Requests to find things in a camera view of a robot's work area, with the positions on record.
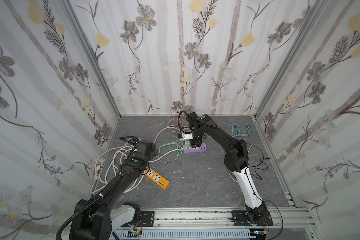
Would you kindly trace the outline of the purple power strip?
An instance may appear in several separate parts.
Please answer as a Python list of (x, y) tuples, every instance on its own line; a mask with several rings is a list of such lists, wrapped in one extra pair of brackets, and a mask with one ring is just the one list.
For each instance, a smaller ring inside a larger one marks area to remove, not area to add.
[(204, 153), (207, 151), (207, 146), (206, 144), (202, 144), (200, 147), (183, 147), (183, 151), (184, 153), (188, 154), (188, 153)]

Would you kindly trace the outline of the green charger plug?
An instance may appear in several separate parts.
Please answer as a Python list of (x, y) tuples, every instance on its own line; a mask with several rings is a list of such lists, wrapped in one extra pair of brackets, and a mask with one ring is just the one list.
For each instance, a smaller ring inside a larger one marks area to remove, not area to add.
[(191, 148), (192, 146), (191, 146), (191, 140), (186, 140), (185, 141), (185, 148), (186, 149), (189, 149), (189, 148)]

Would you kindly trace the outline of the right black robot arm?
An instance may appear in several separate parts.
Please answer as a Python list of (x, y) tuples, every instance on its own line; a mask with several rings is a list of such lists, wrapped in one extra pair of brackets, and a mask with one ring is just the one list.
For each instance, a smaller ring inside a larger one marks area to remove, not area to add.
[(273, 219), (266, 202), (260, 197), (251, 175), (247, 142), (238, 140), (220, 128), (209, 115), (199, 117), (196, 113), (180, 111), (178, 114), (180, 133), (178, 138), (185, 143), (186, 150), (200, 150), (203, 136), (208, 135), (225, 151), (224, 164), (233, 173), (245, 200), (245, 213), (241, 219), (250, 226), (273, 226)]

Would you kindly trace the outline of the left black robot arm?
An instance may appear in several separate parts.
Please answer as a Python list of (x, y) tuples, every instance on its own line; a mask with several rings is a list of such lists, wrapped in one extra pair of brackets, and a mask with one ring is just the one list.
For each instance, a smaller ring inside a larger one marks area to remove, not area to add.
[(108, 240), (115, 229), (127, 223), (140, 220), (137, 213), (140, 207), (131, 203), (112, 211), (116, 200), (139, 176), (147, 172), (149, 162), (159, 153), (156, 145), (150, 141), (133, 139), (133, 148), (119, 166), (116, 176), (102, 190), (89, 200), (80, 200), (70, 216), (58, 229), (56, 239), (62, 239), (62, 233), (71, 226), (70, 240)]

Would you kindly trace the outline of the orange power strip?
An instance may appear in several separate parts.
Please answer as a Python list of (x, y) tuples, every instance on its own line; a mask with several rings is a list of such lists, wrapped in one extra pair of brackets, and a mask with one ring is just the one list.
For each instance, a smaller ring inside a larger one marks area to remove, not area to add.
[(145, 176), (148, 177), (149, 179), (151, 179), (153, 182), (155, 182), (163, 190), (166, 190), (168, 188), (168, 186), (170, 185), (169, 181), (166, 178), (164, 178), (163, 176), (158, 174), (153, 169), (149, 169), (145, 173)]

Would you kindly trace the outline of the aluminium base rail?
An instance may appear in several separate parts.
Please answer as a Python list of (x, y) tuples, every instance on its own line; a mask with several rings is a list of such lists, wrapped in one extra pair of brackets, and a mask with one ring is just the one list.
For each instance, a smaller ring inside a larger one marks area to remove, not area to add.
[(111, 234), (118, 240), (320, 240), (307, 209), (269, 206), (257, 226), (245, 219), (244, 207), (142, 209), (134, 226)]

